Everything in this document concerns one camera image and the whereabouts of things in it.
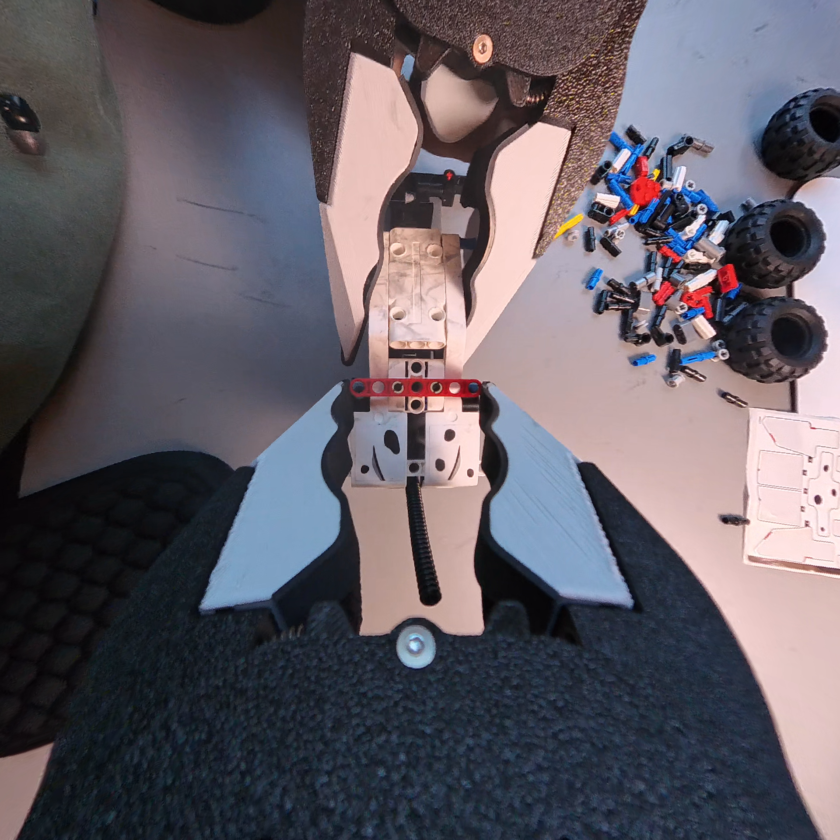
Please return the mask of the white sticker sheet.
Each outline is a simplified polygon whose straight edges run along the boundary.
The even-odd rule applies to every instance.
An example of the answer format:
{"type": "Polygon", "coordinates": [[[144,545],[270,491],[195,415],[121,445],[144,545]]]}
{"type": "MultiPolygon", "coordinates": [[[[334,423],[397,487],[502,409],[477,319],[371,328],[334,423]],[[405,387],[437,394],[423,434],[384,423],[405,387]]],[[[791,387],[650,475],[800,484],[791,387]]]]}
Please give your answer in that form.
{"type": "Polygon", "coordinates": [[[839,422],[749,409],[745,563],[839,575],[839,422]]]}

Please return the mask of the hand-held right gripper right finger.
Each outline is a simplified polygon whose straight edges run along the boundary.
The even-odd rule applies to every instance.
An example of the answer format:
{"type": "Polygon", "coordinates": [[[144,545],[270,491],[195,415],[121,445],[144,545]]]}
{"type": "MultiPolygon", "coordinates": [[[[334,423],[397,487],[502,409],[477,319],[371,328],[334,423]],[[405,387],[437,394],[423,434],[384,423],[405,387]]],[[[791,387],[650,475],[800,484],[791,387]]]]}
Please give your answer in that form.
{"type": "Polygon", "coordinates": [[[490,545],[558,601],[632,608],[577,459],[497,385],[484,395],[486,443],[500,456],[486,499],[490,545]]]}

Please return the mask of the black toy tire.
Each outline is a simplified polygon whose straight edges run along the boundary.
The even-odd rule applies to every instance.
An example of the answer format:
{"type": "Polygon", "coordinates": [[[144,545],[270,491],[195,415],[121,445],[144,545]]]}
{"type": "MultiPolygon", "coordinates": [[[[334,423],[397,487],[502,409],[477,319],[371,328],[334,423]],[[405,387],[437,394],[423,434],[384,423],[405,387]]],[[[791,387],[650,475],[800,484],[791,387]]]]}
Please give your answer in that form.
{"type": "Polygon", "coordinates": [[[822,317],[804,301],[768,297],[751,302],[728,324],[728,364],[761,383],[802,378],[822,361],[827,330],[822,317]]]}
{"type": "Polygon", "coordinates": [[[761,142],[762,161],[777,176],[807,181],[839,164],[839,92],[805,91],[777,111],[761,142]]]}
{"type": "Polygon", "coordinates": [[[743,285],[774,289],[813,270],[825,242],[823,224],[813,210],[776,199],[741,216],[727,231],[724,247],[743,285]]]}

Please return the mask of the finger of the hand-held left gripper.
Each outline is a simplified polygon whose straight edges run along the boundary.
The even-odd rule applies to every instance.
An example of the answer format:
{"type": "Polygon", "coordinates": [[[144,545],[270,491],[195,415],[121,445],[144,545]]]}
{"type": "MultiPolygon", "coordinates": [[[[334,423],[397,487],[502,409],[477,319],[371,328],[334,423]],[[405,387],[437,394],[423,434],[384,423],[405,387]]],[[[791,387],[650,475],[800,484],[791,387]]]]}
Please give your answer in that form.
{"type": "Polygon", "coordinates": [[[537,262],[571,131],[549,122],[522,127],[493,151],[479,196],[477,247],[464,269],[469,303],[467,360],[486,337],[537,262]]]}
{"type": "Polygon", "coordinates": [[[345,364],[353,362],[366,313],[365,289],[382,259],[385,204],[412,170],[422,131],[403,77],[351,53],[331,183],[319,206],[345,364]]]}

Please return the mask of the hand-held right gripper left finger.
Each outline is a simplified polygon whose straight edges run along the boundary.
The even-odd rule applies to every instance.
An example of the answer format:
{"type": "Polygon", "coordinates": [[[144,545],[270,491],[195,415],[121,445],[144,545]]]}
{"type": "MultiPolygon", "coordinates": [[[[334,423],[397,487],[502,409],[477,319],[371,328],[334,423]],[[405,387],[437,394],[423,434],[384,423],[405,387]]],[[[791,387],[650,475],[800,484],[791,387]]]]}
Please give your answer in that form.
{"type": "Polygon", "coordinates": [[[255,461],[202,613],[308,614],[349,597],[349,387],[339,383],[255,461]]]}

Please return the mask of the white book stand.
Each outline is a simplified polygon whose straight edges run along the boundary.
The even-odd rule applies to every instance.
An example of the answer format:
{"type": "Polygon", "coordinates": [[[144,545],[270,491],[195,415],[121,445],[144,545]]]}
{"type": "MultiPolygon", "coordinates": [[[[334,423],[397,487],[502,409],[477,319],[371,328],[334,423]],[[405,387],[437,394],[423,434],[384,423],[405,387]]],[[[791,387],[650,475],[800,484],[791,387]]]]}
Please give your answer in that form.
{"type": "Polygon", "coordinates": [[[822,221],[826,246],[817,266],[794,284],[795,296],[812,305],[828,332],[822,362],[797,384],[797,410],[806,415],[839,417],[839,178],[822,176],[794,196],[822,221]]]}

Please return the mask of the pile of small toy pieces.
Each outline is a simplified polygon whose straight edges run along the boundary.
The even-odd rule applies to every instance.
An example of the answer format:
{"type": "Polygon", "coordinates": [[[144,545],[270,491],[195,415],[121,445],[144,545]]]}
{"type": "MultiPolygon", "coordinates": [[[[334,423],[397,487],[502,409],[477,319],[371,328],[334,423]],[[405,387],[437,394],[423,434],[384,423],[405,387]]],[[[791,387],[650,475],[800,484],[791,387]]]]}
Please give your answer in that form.
{"type": "Polygon", "coordinates": [[[658,152],[658,137],[633,125],[612,132],[609,143],[611,153],[591,176],[596,191],[584,220],[560,238],[612,258],[641,245],[644,266],[629,278],[610,277],[604,267],[590,271],[584,286],[594,293],[593,311],[618,314],[618,337],[635,350],[633,367],[657,362],[663,351],[668,387],[704,382],[699,364],[728,360],[723,330],[748,304],[722,247],[736,217],[679,162],[688,151],[709,154],[714,147],[683,134],[658,152]]]}

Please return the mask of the black toy spring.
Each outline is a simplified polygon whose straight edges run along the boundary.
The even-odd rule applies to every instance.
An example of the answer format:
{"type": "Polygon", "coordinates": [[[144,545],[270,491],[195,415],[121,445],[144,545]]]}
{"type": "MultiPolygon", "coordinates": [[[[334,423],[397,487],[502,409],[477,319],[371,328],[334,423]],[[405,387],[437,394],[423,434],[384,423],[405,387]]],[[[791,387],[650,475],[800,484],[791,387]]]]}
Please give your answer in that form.
{"type": "Polygon", "coordinates": [[[428,537],[421,487],[421,481],[416,476],[406,479],[408,530],[420,602],[425,606],[435,606],[442,595],[428,537]]]}

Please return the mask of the toy truck chassis model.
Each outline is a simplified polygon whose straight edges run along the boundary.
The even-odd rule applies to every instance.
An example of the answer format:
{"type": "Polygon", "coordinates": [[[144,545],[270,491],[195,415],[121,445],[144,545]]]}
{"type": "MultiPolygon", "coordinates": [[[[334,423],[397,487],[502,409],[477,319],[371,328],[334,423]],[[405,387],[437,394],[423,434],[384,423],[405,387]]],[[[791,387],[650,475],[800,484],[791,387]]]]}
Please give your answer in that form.
{"type": "Polygon", "coordinates": [[[474,486],[481,384],[464,377],[466,305],[456,234],[433,228],[435,204],[463,185],[452,171],[410,174],[390,203],[384,261],[369,310],[370,374],[354,380],[354,487],[474,486]]]}

